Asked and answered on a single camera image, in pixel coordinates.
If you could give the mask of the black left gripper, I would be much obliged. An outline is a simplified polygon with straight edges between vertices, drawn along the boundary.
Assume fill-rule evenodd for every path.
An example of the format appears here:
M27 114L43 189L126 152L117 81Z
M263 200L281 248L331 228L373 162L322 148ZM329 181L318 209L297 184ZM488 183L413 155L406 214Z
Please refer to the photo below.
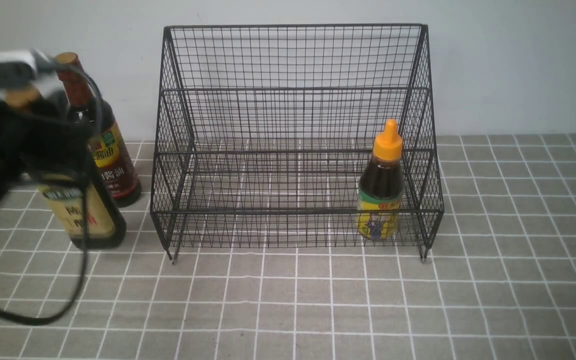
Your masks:
M23 173L41 185L83 190L94 172L92 126L66 119L66 107L39 92L0 100L0 203Z

